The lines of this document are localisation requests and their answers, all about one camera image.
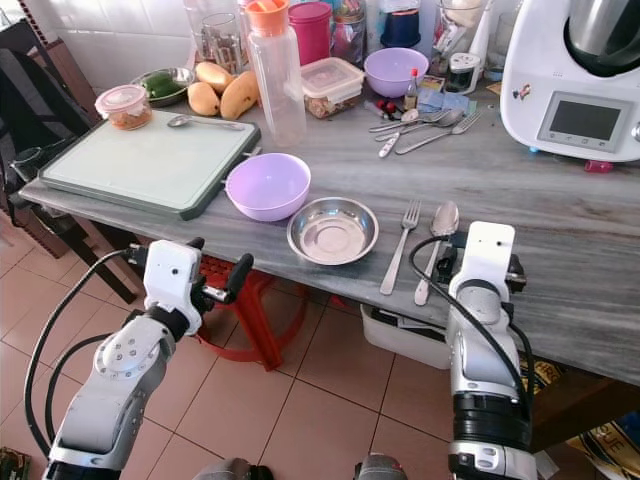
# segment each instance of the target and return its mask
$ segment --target gray marble countertop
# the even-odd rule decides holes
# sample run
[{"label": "gray marble countertop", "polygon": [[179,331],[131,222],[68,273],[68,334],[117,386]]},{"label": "gray marble countertop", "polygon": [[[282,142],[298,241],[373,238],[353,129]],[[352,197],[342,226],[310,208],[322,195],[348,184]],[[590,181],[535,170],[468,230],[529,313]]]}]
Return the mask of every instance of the gray marble countertop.
[{"label": "gray marble countertop", "polygon": [[[379,123],[370,112],[359,107],[324,121],[308,116],[305,141],[286,150],[311,168],[308,200],[354,198],[380,222],[373,251],[351,265],[322,267],[298,258],[287,244],[286,221],[254,222],[224,193],[186,222],[53,190],[39,181],[22,195],[153,238],[201,236],[204,251],[216,257],[236,260],[251,252],[256,268],[265,272],[439,325],[446,323],[445,303],[433,294],[427,306],[414,304],[418,280],[406,255],[393,294],[383,296],[378,288],[408,201],[422,200],[422,215],[406,254],[429,236],[436,207],[453,200],[462,229],[474,220],[516,228],[514,253],[528,285],[512,297],[515,321],[536,355],[640,385],[640,166],[634,162],[608,174],[588,174],[583,161],[532,154],[506,133],[498,98],[490,95],[481,93],[478,108],[484,114],[466,134],[385,160],[378,159],[381,144],[367,131]],[[259,109],[243,120],[263,127],[264,151],[278,151]],[[422,256],[425,264],[428,253]]]}]

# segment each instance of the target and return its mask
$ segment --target lavender plastic bowl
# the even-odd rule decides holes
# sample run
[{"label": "lavender plastic bowl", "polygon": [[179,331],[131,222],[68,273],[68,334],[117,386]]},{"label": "lavender plastic bowl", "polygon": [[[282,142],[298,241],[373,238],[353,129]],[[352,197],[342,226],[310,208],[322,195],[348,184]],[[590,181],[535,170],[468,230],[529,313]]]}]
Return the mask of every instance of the lavender plastic bowl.
[{"label": "lavender plastic bowl", "polygon": [[304,204],[311,170],[306,163],[285,153],[250,157],[227,177],[231,202],[247,217],[261,222],[285,219]]},{"label": "lavender plastic bowl", "polygon": [[410,48],[384,48],[364,61],[367,82],[374,92],[388,98],[401,97],[409,88],[411,69],[418,69],[418,83],[429,70],[429,60]]}]

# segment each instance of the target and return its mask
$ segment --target cable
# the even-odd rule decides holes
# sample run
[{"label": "cable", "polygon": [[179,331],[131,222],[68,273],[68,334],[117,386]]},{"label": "cable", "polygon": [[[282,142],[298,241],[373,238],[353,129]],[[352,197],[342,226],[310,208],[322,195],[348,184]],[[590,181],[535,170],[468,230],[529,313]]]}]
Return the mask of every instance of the cable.
[{"label": "cable", "polygon": [[129,253],[128,250],[116,250],[115,252],[108,253],[104,257],[100,258],[96,263],[94,263],[89,270],[82,276],[82,278],[76,283],[69,292],[65,295],[62,301],[56,306],[53,313],[49,316],[47,323],[42,328],[42,332],[40,332],[40,337],[38,337],[38,341],[36,342],[36,346],[33,350],[33,355],[31,356],[31,361],[29,362],[29,369],[27,370],[27,378],[24,382],[24,410],[25,415],[27,417],[27,424],[29,426],[29,430],[33,435],[36,443],[38,444],[38,448],[42,451],[45,457],[49,456],[49,444],[47,443],[46,438],[42,434],[42,430],[38,426],[38,422],[36,420],[35,414],[33,413],[33,404],[32,404],[32,393],[33,393],[33,380],[36,374],[36,368],[38,367],[38,363],[40,362],[40,355],[42,354],[42,350],[44,345],[49,337],[49,333],[53,328],[56,320],[65,309],[65,307],[69,304],[69,302],[75,297],[75,295],[80,291],[80,289],[84,286],[85,283],[91,278],[96,271],[96,269],[110,260],[113,257],[124,256]]},{"label": "cable", "polygon": [[441,235],[441,236],[437,236],[437,237],[427,238],[426,240],[423,240],[422,242],[418,243],[413,248],[413,250],[411,250],[411,253],[409,254],[409,263],[411,264],[411,268],[413,268],[413,270],[416,272],[416,274],[418,274],[418,276],[420,278],[422,278],[426,282],[428,282],[431,288],[433,288],[442,297],[444,297],[444,299],[447,301],[447,303],[449,303],[449,305],[451,305],[456,310],[458,310],[460,312],[460,314],[471,325],[473,325],[473,327],[476,330],[478,330],[478,332],[484,337],[484,339],[487,341],[487,343],[489,343],[489,345],[491,345],[491,348],[493,348],[495,350],[495,352],[500,357],[500,360],[502,360],[502,362],[504,363],[505,367],[507,367],[507,370],[509,371],[509,374],[511,375],[511,378],[512,378],[513,382],[516,385],[516,390],[518,392],[518,397],[520,398],[520,403],[522,405],[522,410],[523,410],[523,413],[525,415],[525,418],[527,420],[531,420],[531,417],[532,417],[532,415],[531,415],[531,402],[529,402],[528,393],[524,388],[524,384],[522,382],[522,378],[520,378],[519,372],[513,366],[513,363],[511,363],[511,360],[509,359],[509,356],[507,355],[507,353],[500,346],[500,344],[495,341],[495,339],[493,338],[493,335],[491,335],[491,333],[484,327],[484,325],[482,325],[482,323],[480,323],[480,321],[478,319],[476,319],[476,317],[474,317],[473,314],[471,312],[469,312],[469,310],[467,310],[464,307],[464,305],[462,305],[460,302],[458,302],[458,300],[456,300],[451,295],[449,295],[449,293],[445,289],[443,289],[440,285],[438,285],[434,280],[431,279],[431,277],[426,275],[420,269],[420,267],[418,267],[418,265],[416,265],[415,257],[416,257],[416,254],[418,253],[418,251],[420,251],[422,248],[424,248],[425,246],[427,246],[427,245],[429,245],[431,243],[434,243],[434,242],[437,242],[437,241],[445,241],[445,240],[448,240],[448,239],[449,239],[448,235]]},{"label": "cable", "polygon": [[85,338],[84,340],[76,343],[69,350],[67,350],[64,355],[58,360],[58,364],[56,368],[53,369],[53,373],[51,374],[51,378],[49,379],[49,388],[47,389],[47,397],[44,402],[44,424],[47,430],[47,436],[49,437],[49,441],[53,443],[56,438],[55,427],[53,426],[53,395],[56,390],[56,384],[58,383],[58,377],[64,368],[65,363],[83,347],[90,345],[95,342],[100,342],[106,340],[111,336],[111,333],[103,333],[102,335],[96,335],[95,337]]},{"label": "cable", "polygon": [[513,322],[509,324],[511,330],[520,338],[522,345],[524,346],[524,354],[527,359],[527,397],[529,398],[529,405],[533,405],[534,386],[535,386],[535,362],[533,360],[533,351],[531,350],[531,344],[525,333],[520,330],[520,327],[514,325]]}]

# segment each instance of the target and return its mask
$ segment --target blue cloth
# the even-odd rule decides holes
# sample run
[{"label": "blue cloth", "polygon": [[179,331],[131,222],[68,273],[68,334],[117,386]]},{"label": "blue cloth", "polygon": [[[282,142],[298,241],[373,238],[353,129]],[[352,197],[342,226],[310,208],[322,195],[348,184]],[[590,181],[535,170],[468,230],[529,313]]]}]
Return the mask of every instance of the blue cloth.
[{"label": "blue cloth", "polygon": [[420,113],[433,113],[454,108],[461,108],[468,114],[469,98],[459,93],[441,93],[429,88],[421,88],[418,92],[418,111]]}]

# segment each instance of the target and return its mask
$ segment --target stainless steel bowl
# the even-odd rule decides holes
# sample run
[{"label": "stainless steel bowl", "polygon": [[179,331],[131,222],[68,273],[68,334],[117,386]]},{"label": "stainless steel bowl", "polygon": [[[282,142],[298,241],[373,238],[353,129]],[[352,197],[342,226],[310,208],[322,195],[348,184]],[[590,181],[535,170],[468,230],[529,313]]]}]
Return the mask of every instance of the stainless steel bowl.
[{"label": "stainless steel bowl", "polygon": [[167,105],[172,105],[179,102],[187,96],[187,88],[189,88],[189,85],[196,81],[196,74],[188,68],[173,67],[161,68],[159,70],[154,70],[153,72],[147,72],[144,75],[140,75],[139,77],[134,78],[131,83],[133,85],[140,85],[146,78],[159,72],[168,73],[169,75],[171,75],[171,77],[173,77],[173,81],[178,85],[182,85],[183,88],[175,93],[172,93],[171,95],[167,95],[166,97],[150,98],[149,103],[152,107],[166,107]]},{"label": "stainless steel bowl", "polygon": [[341,197],[308,203],[289,220],[289,246],[320,265],[344,265],[364,257],[378,240],[378,220],[360,202]]}]

